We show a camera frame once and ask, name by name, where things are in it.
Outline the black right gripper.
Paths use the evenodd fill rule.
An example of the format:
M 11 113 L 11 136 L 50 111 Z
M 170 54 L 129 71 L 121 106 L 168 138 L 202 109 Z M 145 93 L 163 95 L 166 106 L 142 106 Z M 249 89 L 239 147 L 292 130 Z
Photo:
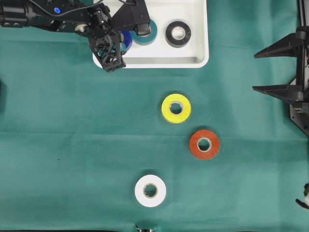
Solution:
M 297 57 L 296 85 L 253 86 L 253 90 L 286 102 L 295 102 L 294 106 L 302 106 L 306 101 L 305 68 L 307 48 L 309 44 L 309 27 L 298 27 L 269 47 L 259 51 L 254 58 Z

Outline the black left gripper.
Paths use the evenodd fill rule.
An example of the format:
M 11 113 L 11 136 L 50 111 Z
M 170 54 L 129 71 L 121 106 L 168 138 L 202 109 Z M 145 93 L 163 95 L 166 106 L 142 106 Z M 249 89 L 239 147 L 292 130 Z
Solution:
M 126 64 L 123 55 L 127 53 L 124 36 L 112 28 L 109 8 L 100 4 L 90 13 L 89 46 L 103 70 L 113 72 Z

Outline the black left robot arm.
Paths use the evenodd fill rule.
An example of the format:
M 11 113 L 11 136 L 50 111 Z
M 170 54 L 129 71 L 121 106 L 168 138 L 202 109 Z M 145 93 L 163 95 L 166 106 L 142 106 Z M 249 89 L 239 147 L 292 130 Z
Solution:
M 92 5 L 80 0 L 2 0 L 0 25 L 75 33 L 88 39 L 103 70 L 110 73 L 126 66 L 123 36 L 112 28 L 110 9 L 101 0 Z

